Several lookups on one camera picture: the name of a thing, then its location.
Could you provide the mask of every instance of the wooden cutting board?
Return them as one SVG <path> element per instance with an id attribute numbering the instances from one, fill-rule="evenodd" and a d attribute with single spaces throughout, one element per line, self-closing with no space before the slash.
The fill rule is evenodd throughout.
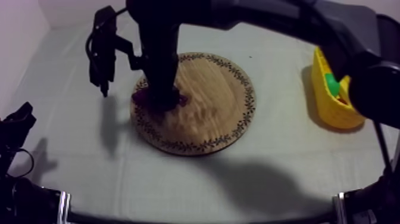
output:
<path id="1" fill-rule="evenodd" d="M 255 92 L 247 74 L 230 60 L 206 53 L 179 55 L 175 85 L 185 106 L 154 115 L 131 102 L 137 131 L 153 146 L 177 155 L 220 151 L 247 130 L 255 112 Z M 135 92 L 147 87 L 145 77 Z"/>

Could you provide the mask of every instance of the black clamp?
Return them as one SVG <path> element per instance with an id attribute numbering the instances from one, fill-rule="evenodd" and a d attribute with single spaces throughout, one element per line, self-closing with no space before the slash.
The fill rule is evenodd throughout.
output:
<path id="1" fill-rule="evenodd" d="M 132 70 L 142 69 L 142 58 L 135 56 L 132 43 L 117 35 L 117 15 L 111 6 L 97 11 L 92 34 L 86 43 L 86 53 L 90 58 L 90 82 L 100 87 L 104 97 L 108 95 L 109 82 L 114 81 L 115 50 L 128 55 Z"/>

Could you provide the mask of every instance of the decorative leaf border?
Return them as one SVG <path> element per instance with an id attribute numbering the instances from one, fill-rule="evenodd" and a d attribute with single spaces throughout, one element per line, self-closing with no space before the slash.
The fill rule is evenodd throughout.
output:
<path id="1" fill-rule="evenodd" d="M 138 105 L 135 105 L 135 117 L 136 124 L 140 127 L 150 138 L 152 141 L 160 143 L 161 149 L 168 149 L 170 153 L 176 154 L 188 154 L 188 153 L 197 153 L 202 154 L 213 149 L 219 145 L 228 146 L 230 143 L 233 143 L 232 139 L 237 140 L 240 136 L 243 135 L 246 128 L 250 125 L 251 120 L 255 113 L 255 97 L 254 97 L 254 89 L 251 85 L 250 80 L 247 75 L 243 75 L 243 71 L 237 69 L 237 65 L 232 64 L 227 61 L 225 58 L 221 58 L 220 56 L 216 56 L 213 54 L 206 53 L 185 53 L 179 55 L 179 62 L 182 63 L 184 61 L 192 61 L 196 59 L 203 59 L 215 63 L 220 67 L 225 67 L 229 69 L 229 72 L 233 74 L 240 84 L 244 87 L 245 90 L 245 107 L 246 111 L 243 113 L 242 119 L 238 121 L 236 128 L 231 131 L 229 135 L 223 135 L 215 139 L 205 140 L 201 144 L 185 143 L 182 141 L 171 142 L 169 140 L 163 140 L 162 136 L 157 130 L 154 129 L 153 125 L 144 119 L 145 112 L 144 109 Z M 146 79 L 140 80 L 136 84 L 136 91 L 146 88 L 148 86 Z"/>

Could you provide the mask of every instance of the yellow plastic toy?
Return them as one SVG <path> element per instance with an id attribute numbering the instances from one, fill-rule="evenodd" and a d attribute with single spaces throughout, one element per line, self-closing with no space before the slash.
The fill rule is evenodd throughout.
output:
<path id="1" fill-rule="evenodd" d="M 364 123 L 365 117 L 360 115 L 351 105 L 348 90 L 350 77 L 340 81 L 339 95 L 334 97 L 325 79 L 325 74 L 332 73 L 320 48 L 315 50 L 312 67 L 312 84 L 317 100 L 318 114 L 322 121 L 339 129 L 351 129 Z"/>

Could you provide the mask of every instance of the green toy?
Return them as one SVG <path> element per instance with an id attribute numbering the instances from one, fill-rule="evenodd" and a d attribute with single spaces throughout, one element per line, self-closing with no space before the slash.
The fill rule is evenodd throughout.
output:
<path id="1" fill-rule="evenodd" d="M 326 83 L 328 84 L 329 92 L 337 97 L 339 95 L 340 83 L 336 81 L 335 77 L 331 73 L 325 74 Z"/>

